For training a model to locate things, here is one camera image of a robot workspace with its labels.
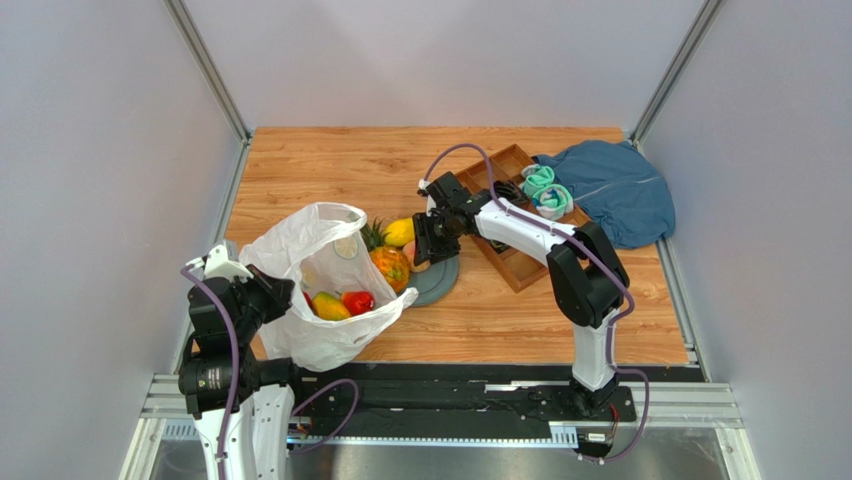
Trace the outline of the red bell pepper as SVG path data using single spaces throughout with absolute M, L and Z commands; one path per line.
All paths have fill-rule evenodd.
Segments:
M 375 307 L 375 299 L 368 291 L 343 292 L 340 299 L 351 316 L 363 315 Z
M 311 297 L 306 292 L 302 292 L 302 295 L 303 295 L 305 302 L 306 302 L 307 306 L 309 307 L 309 309 L 311 311 L 314 311 L 314 305 L 313 305 L 313 301 L 312 301 Z

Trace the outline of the blue garment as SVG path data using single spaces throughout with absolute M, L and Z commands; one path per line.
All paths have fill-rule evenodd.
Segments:
M 587 140 L 533 162 L 554 171 L 617 249 L 637 249 L 670 238 L 676 213 L 668 185 L 629 142 Z

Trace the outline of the grey plate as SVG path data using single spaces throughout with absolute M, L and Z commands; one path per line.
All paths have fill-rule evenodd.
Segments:
M 426 270 L 412 273 L 409 288 L 418 292 L 412 307 L 433 304 L 446 296 L 455 286 L 460 271 L 458 257 L 432 264 Z

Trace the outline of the peach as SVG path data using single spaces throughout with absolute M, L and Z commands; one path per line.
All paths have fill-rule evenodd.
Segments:
M 416 252 L 417 252 L 417 245 L 416 245 L 415 241 L 411 241 L 411 242 L 407 243 L 402 248 L 402 252 L 409 261 L 409 269 L 412 273 L 424 272 L 424 271 L 426 271 L 427 269 L 430 268 L 431 263 L 428 260 L 424 260 L 421 263 L 415 262 Z

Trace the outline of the right aluminium frame post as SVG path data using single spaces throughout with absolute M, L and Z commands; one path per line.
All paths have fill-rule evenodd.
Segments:
M 678 81 L 725 4 L 726 1 L 724 0 L 706 0 L 701 4 L 680 46 L 630 133 L 629 141 L 634 147 L 639 148 L 649 134 L 666 101 L 673 93 Z

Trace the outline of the aluminium frame post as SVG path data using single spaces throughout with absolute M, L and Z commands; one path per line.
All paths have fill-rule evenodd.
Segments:
M 649 134 L 666 101 L 673 93 L 678 81 L 725 4 L 726 1 L 724 0 L 706 0 L 701 4 L 680 46 L 630 133 L 629 141 L 634 147 L 639 148 Z
M 225 115 L 231 130 L 242 144 L 248 144 L 251 140 L 251 132 L 228 91 L 224 78 L 217 68 L 186 2 L 165 0 L 164 4 Z

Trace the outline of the white plastic bag lemon print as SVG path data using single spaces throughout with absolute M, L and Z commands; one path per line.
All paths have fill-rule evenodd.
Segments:
M 324 372 L 353 360 L 418 298 L 397 291 L 373 262 L 361 236 L 366 213 L 317 202 L 289 215 L 253 242 L 239 259 L 262 273 L 291 280 L 291 306 L 263 326 L 270 359 Z

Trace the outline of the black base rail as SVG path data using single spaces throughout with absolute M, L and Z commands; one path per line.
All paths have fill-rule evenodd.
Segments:
M 287 426 L 291 451 L 361 440 L 384 443 L 504 444 L 552 442 L 583 449 L 590 437 L 561 428 L 589 421 L 607 430 L 638 421 L 647 378 L 650 385 L 693 382 L 688 367 L 640 366 L 615 375 L 600 393 L 584 393 L 567 365 L 367 364 L 352 363 L 324 373 L 289 359 L 249 363 L 237 383 L 234 404 L 258 399 L 267 386 L 290 387 L 296 406 Z

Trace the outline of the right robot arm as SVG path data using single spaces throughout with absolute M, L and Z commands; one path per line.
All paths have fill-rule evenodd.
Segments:
M 626 270 L 602 229 L 593 222 L 576 227 L 546 220 L 486 190 L 473 194 L 451 172 L 420 181 L 418 193 L 428 208 L 413 217 L 415 264 L 456 257 L 460 238 L 473 236 L 505 244 L 545 266 L 555 302 L 572 323 L 568 402 L 586 418 L 607 410 L 618 386 L 614 327 L 633 304 Z

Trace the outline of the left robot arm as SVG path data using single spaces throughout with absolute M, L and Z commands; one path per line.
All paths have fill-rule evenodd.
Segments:
M 287 359 L 259 360 L 251 341 L 292 305 L 293 281 L 248 266 L 244 277 L 199 279 L 184 266 L 193 332 L 178 370 L 210 479 L 282 479 L 295 395 Z

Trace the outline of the yellow mango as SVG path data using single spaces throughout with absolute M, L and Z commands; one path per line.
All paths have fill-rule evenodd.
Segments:
M 416 240 L 414 222 L 411 217 L 392 221 L 382 232 L 385 245 L 402 248 Z

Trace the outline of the yellow green papaya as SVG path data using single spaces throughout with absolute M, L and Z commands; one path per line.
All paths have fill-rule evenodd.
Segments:
M 312 301 L 316 316 L 322 320 L 342 321 L 351 317 L 341 300 L 328 292 L 318 292 Z

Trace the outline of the wooden compartment tray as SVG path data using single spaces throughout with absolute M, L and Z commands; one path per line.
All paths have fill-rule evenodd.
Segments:
M 494 181 L 520 187 L 524 181 L 522 171 L 534 166 L 531 157 L 517 144 L 506 147 L 490 156 Z M 488 187 L 487 167 L 483 161 L 456 173 L 459 182 L 471 193 Z M 548 275 L 545 265 L 533 257 L 502 244 L 473 236 L 470 240 L 482 252 L 514 292 L 520 292 Z

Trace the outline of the mint green rolled sock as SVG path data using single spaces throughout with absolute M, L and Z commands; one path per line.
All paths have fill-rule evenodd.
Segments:
M 554 170 L 549 166 L 528 165 L 521 171 L 521 176 L 523 179 L 520 185 L 521 191 L 529 198 L 533 198 L 537 192 L 555 183 Z

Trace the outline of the pineapple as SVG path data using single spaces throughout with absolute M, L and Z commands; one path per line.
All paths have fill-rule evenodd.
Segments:
M 360 233 L 373 264 L 394 292 L 401 293 L 410 282 L 408 258 L 399 248 L 385 243 L 386 235 L 379 218 L 362 227 Z

